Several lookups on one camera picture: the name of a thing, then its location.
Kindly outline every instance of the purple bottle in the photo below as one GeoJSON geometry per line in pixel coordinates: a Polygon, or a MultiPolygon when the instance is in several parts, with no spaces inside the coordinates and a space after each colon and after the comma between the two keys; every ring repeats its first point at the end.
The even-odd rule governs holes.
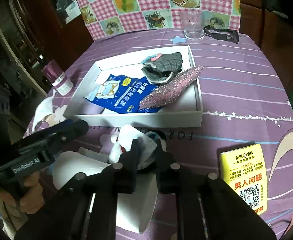
{"type": "Polygon", "coordinates": [[[42,68],[42,72],[62,96],[66,96],[71,92],[73,83],[69,80],[54,59],[42,68]]]}

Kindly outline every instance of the blue snack bag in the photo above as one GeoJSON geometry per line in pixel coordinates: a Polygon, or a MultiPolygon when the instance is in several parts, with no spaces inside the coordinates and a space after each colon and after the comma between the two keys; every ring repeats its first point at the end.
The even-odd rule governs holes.
{"type": "Polygon", "coordinates": [[[150,84],[146,77],[138,79],[124,75],[110,75],[107,81],[88,94],[85,99],[118,114],[156,113],[161,107],[139,110],[140,101],[155,88],[157,86],[150,84]]]}

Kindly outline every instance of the yellow flyer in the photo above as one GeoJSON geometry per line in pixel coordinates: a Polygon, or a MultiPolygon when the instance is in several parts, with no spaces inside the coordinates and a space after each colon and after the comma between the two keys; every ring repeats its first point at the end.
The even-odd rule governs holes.
{"type": "Polygon", "coordinates": [[[260,144],[220,154],[222,178],[257,213],[267,209],[267,178],[260,144]]]}

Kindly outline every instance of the cardboard box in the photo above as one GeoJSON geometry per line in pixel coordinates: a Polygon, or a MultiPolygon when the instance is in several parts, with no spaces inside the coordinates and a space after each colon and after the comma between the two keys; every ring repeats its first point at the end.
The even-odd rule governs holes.
{"type": "Polygon", "coordinates": [[[195,66],[190,46],[146,49],[96,61],[74,92],[64,116],[75,116],[92,126],[121,127],[128,123],[135,127],[200,127],[203,106],[199,79],[189,86],[178,100],[157,113],[118,114],[104,109],[101,114],[91,114],[90,107],[94,109],[95,105],[84,99],[95,86],[104,83],[110,74],[142,78],[142,60],[149,55],[174,52],[180,52],[182,55],[182,71],[195,66]]]}

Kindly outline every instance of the purple tablecloth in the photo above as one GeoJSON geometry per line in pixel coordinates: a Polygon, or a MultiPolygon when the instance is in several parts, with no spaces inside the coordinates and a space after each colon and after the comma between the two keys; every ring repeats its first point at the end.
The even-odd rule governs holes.
{"type": "MultiPolygon", "coordinates": [[[[207,174],[218,172],[218,153],[224,149],[241,147],[248,142],[260,143],[269,178],[279,142],[293,131],[292,108],[275,70],[246,35],[239,35],[239,44],[209,37],[172,44],[169,39],[175,36],[183,37],[183,32],[180,29],[150,30],[96,42],[66,74],[78,86],[96,60],[143,49],[189,45],[196,65],[206,66],[200,75],[205,114],[201,128],[162,129],[168,138],[168,150],[175,155],[177,162],[197,173],[207,174]]],[[[70,97],[57,93],[53,108],[67,105],[69,100],[70,97]]],[[[117,128],[90,127],[85,136],[68,145],[68,150],[78,151],[83,146],[109,153],[112,147],[109,134],[117,131],[117,128]]],[[[261,217],[280,238],[292,214],[293,149],[277,164],[268,185],[268,209],[261,217]]],[[[175,232],[174,196],[159,195],[147,230],[139,235],[117,228],[117,239],[169,240],[175,232]]]]}

